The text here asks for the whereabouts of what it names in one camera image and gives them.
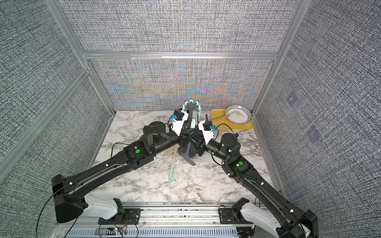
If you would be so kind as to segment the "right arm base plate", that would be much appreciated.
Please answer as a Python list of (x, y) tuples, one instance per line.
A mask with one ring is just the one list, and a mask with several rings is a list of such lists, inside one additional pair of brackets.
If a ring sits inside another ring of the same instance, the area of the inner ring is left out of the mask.
[(219, 215), (220, 224), (231, 225), (231, 224), (239, 223), (238, 220), (234, 217), (232, 208), (226, 208), (224, 206), (219, 207), (218, 215)]

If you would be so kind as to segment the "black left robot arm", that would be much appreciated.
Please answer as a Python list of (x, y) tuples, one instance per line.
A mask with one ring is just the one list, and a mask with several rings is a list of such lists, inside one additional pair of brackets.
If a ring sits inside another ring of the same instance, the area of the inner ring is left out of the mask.
[(120, 199), (102, 202), (90, 198), (88, 193), (113, 178), (137, 170), (154, 160), (154, 157), (173, 147), (189, 142), (198, 129), (180, 129), (180, 133), (167, 131), (162, 122), (144, 126), (139, 140), (128, 144), (110, 159), (86, 171), (64, 177), (52, 178), (52, 190), (56, 220), (66, 223), (80, 216), (99, 217), (108, 223), (119, 223), (124, 219), (125, 209)]

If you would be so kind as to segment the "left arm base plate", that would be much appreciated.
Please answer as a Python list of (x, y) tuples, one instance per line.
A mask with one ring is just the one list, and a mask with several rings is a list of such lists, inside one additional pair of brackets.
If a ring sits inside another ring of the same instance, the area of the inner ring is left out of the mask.
[(137, 225), (141, 216), (140, 208), (127, 208), (124, 213), (117, 214), (109, 220), (99, 218), (98, 225), (124, 225), (125, 223)]

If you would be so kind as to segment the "dark grey utensil rack stand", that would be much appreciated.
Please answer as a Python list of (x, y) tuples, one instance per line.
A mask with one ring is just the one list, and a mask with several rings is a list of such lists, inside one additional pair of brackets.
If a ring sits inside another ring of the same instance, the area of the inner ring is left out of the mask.
[[(197, 125), (198, 125), (199, 121), (201, 120), (201, 115), (200, 115), (200, 117), (197, 115), (196, 104), (195, 104), (196, 101), (191, 99), (188, 102), (190, 102), (189, 113), (188, 113), (189, 117), (188, 117), (188, 120), (184, 123), (182, 131), (194, 131), (192, 134), (192, 136), (194, 136), (197, 134), (197, 131), (198, 131)], [(190, 128), (192, 119), (196, 120), (195, 129)], [(196, 155), (196, 147), (193, 145), (192, 136), (191, 136), (189, 143), (186, 146), (180, 146), (178, 148), (178, 153), (190, 165), (195, 166), (195, 162), (191, 159), (192, 157), (194, 157)]]

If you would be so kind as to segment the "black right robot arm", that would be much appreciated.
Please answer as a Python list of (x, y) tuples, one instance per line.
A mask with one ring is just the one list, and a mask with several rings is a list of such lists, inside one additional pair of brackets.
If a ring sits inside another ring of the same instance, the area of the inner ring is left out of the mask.
[(275, 238), (317, 238), (318, 218), (302, 210), (275, 190), (240, 153), (238, 134), (226, 133), (219, 142), (201, 135), (191, 140), (197, 152), (221, 159), (228, 177), (245, 187), (266, 207), (262, 210), (241, 198), (233, 206), (238, 218), (257, 225)]

